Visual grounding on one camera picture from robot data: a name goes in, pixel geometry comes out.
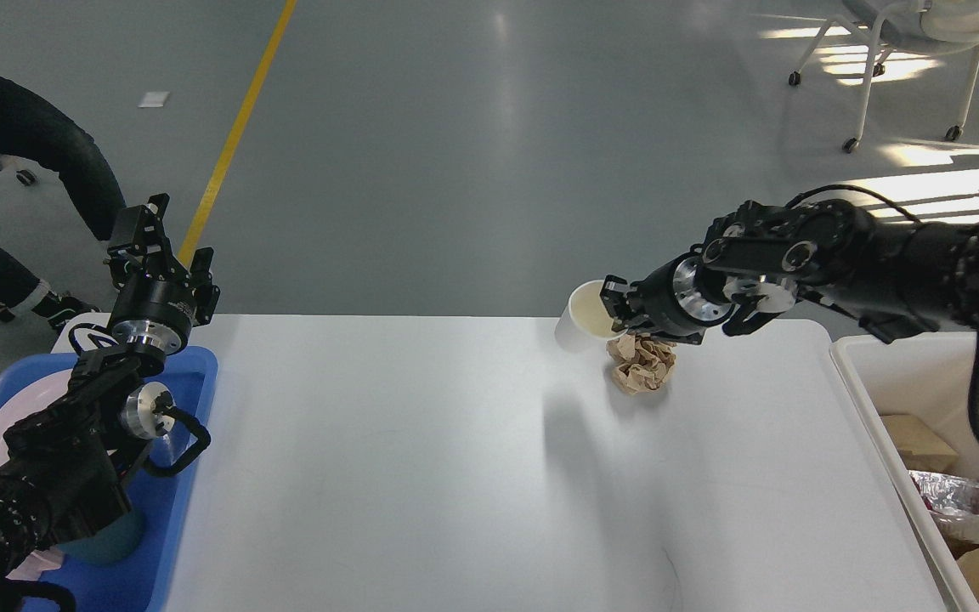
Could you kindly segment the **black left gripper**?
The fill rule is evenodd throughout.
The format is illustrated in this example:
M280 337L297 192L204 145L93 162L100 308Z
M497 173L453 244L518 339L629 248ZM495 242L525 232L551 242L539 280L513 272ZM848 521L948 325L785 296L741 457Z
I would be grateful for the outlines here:
M106 244L106 266L120 290L108 329L121 343L139 343L177 354L186 348L194 326L209 325L220 301L214 284L212 247L198 248L191 260L190 283L172 252L163 218L170 196L152 195L143 205L116 215Z

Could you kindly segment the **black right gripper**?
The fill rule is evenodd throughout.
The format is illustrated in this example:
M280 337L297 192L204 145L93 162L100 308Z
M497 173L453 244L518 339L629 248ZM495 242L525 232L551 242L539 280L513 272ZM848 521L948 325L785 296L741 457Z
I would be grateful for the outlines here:
M704 288L702 258L684 254L631 284L606 275L598 297L617 333L647 333L654 341L697 346L727 321L733 306Z

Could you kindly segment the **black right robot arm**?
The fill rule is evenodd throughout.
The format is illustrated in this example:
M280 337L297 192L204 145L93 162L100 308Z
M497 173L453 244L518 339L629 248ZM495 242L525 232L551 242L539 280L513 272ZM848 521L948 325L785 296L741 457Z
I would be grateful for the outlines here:
M782 206L747 201L645 279L606 276L599 298L611 328L697 345L711 328L749 336L801 302L886 344L960 326L976 334L967 415L979 444L979 222L926 222L901 209L904 222L887 224L833 198L837 190Z

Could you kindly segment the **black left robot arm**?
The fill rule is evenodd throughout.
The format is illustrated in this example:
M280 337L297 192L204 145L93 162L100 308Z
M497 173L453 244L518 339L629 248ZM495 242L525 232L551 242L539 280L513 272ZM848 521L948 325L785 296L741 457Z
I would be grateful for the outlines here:
M65 394L5 430L0 467L0 611L42 599L61 611L77 601L54 582L12 580L37 550L93 537L131 511L127 488L139 469L171 478L210 445L198 418L156 383L191 330L212 320L220 289L213 250L190 266L172 252L163 218L168 195L119 212L108 253L126 264L105 343L77 351Z

